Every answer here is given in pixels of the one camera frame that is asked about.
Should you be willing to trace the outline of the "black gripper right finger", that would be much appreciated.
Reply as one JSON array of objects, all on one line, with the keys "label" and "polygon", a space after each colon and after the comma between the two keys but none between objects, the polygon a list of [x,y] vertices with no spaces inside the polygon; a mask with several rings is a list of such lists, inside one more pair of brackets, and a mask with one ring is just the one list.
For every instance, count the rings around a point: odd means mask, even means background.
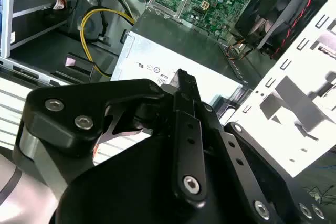
[{"label": "black gripper right finger", "polygon": [[195,223],[328,223],[328,214],[237,123],[200,101],[207,201]]}]

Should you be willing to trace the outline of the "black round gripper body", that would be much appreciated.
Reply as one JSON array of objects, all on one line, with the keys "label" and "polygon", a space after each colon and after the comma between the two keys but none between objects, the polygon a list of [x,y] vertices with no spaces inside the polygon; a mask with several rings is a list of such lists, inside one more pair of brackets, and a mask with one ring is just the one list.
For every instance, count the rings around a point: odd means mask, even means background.
[{"label": "black round gripper body", "polygon": [[216,114],[175,109],[163,131],[76,178],[57,223],[251,223],[245,161]]}]

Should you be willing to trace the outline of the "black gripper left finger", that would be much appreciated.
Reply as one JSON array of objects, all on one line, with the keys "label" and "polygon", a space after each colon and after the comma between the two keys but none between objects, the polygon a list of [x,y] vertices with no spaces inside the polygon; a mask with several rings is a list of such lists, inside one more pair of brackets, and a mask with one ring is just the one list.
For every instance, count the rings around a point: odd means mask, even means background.
[{"label": "black gripper left finger", "polygon": [[174,81],[173,94],[149,79],[37,89],[27,97],[24,125],[59,155],[71,158],[92,154],[104,137],[143,129],[158,136],[175,109],[192,114],[200,102],[193,76],[178,70]]}]

